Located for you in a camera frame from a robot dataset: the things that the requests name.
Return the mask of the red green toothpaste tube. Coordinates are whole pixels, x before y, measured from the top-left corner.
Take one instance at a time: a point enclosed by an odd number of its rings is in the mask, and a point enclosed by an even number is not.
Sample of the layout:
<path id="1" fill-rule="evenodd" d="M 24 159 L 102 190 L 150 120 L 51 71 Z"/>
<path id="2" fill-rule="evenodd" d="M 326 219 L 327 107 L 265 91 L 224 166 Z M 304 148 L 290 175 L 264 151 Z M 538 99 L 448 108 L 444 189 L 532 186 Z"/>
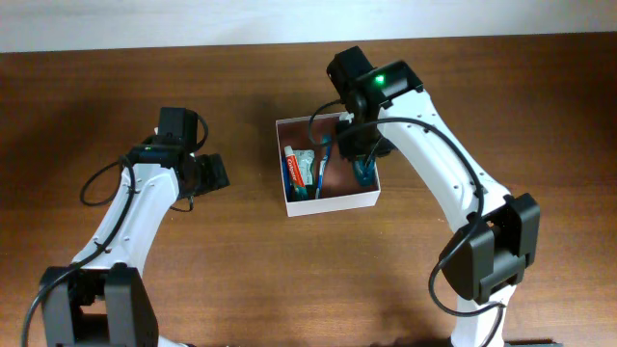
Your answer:
<path id="1" fill-rule="evenodd" d="M 290 182 L 294 190 L 295 200 L 307 200 L 309 195 L 300 172 L 297 157 L 291 146 L 286 146 L 283 151 L 285 155 L 285 164 L 289 171 Z"/>

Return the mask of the teal mouthwash bottle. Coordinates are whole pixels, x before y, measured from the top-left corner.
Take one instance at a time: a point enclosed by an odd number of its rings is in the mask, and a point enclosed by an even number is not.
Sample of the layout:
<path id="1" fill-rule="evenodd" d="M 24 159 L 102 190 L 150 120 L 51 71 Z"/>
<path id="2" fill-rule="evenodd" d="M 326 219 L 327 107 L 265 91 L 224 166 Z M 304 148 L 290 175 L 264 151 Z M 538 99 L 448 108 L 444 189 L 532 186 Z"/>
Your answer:
<path id="1" fill-rule="evenodd" d="M 376 169 L 375 160 L 365 161 L 363 159 L 353 162 L 353 172 L 358 184 L 362 187 L 369 187 L 375 184 Z"/>

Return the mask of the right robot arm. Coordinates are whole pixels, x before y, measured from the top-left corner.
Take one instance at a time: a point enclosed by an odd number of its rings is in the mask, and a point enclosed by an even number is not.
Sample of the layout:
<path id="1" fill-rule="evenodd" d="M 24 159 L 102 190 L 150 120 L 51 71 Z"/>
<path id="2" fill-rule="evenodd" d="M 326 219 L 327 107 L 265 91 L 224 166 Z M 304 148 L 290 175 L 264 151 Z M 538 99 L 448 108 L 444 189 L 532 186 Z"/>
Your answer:
<path id="1" fill-rule="evenodd" d="M 400 151 L 453 232 L 428 279 L 433 302 L 456 319 L 449 345 L 505 345 L 507 306 L 535 260 L 538 203 L 513 196 L 472 158 L 406 62 L 375 67 L 353 46 L 326 72 L 347 112 L 335 141 L 357 178 L 376 158 Z"/>

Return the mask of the blue white toothbrush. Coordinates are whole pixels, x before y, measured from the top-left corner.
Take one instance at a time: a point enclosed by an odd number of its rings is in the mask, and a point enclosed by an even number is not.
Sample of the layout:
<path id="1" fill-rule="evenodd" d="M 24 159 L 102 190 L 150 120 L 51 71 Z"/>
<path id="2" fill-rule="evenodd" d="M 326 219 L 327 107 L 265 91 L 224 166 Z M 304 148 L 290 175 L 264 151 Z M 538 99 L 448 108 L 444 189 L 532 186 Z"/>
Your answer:
<path id="1" fill-rule="evenodd" d="M 315 198 L 317 200 L 320 199 L 321 194 L 322 194 L 322 188 L 323 188 L 323 185 L 324 185 L 325 170 L 326 170 L 328 161 L 330 159 L 331 152 L 332 152 L 332 147 L 331 146 L 326 146 L 325 154 L 323 155 L 323 157 L 322 157 L 322 159 L 321 159 L 321 161 L 319 163 L 317 187 L 316 187 L 316 191 L 315 191 Z"/>

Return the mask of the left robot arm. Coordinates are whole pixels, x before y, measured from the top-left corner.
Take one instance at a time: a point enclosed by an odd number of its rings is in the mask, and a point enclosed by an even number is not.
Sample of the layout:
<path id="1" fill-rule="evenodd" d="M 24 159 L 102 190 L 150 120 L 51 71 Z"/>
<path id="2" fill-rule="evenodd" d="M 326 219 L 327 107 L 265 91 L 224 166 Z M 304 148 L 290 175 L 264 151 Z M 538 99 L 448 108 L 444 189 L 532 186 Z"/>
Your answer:
<path id="1" fill-rule="evenodd" d="M 200 115 L 164 107 L 154 134 L 115 162 L 115 193 L 93 237 L 67 266 L 50 266 L 31 308 L 42 312 L 49 346 L 171 346 L 143 283 L 150 247 L 179 200 L 229 185 L 222 158 L 198 153 L 208 136 Z"/>

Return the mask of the green white soap packet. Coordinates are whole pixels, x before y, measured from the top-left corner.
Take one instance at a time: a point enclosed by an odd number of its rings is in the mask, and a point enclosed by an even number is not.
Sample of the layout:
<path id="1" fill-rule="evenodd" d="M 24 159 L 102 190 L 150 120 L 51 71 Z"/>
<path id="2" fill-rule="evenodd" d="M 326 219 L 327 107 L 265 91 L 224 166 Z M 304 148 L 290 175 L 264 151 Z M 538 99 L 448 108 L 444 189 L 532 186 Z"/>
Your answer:
<path id="1" fill-rule="evenodd" d="M 312 149 L 299 149 L 294 150 L 296 156 L 299 171 L 303 182 L 306 186 L 312 186 L 314 184 L 313 166 L 315 154 Z"/>

